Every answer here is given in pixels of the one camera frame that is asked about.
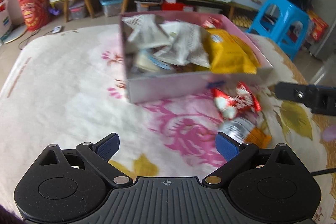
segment crosshair symbol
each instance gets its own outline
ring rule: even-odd
[[[174,182],[171,182],[170,180],[165,180],[164,182],[162,182],[164,185],[168,186]]]

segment pink box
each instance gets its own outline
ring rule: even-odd
[[[168,21],[185,21],[197,25],[209,17],[218,19],[222,22],[221,28],[232,35],[238,36],[255,53],[261,64],[257,74],[213,74],[210,71],[196,71],[186,73],[174,73],[169,75],[156,75],[151,77],[138,76],[129,78],[128,68],[126,69],[128,98],[131,103],[143,103],[154,100],[169,99],[181,97],[189,94],[204,92],[207,88],[216,87],[216,85],[230,84],[235,85],[238,81],[243,81],[248,85],[261,84],[268,77],[273,67],[266,59],[257,46],[227,17],[220,14],[203,14],[197,12],[183,11],[149,11],[149,12],[131,12],[125,13],[123,17],[131,17],[139,14],[156,14],[164,17]]]

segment red bucket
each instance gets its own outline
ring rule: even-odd
[[[50,21],[49,0],[18,0],[28,31],[35,31]]]

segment blue plastic stool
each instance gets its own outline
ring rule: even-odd
[[[279,8],[279,17],[275,24],[263,20],[264,15],[273,5]],[[287,32],[296,21],[302,23],[302,30],[297,40],[293,41]],[[259,35],[272,39],[293,60],[305,39],[309,22],[309,16],[289,1],[267,0],[247,32],[251,33],[255,30]]]

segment wooden drawer handle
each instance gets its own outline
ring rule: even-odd
[[[259,4],[259,5],[262,4],[262,2],[260,0],[251,0],[251,1],[254,2],[254,3],[256,3],[256,4]]]

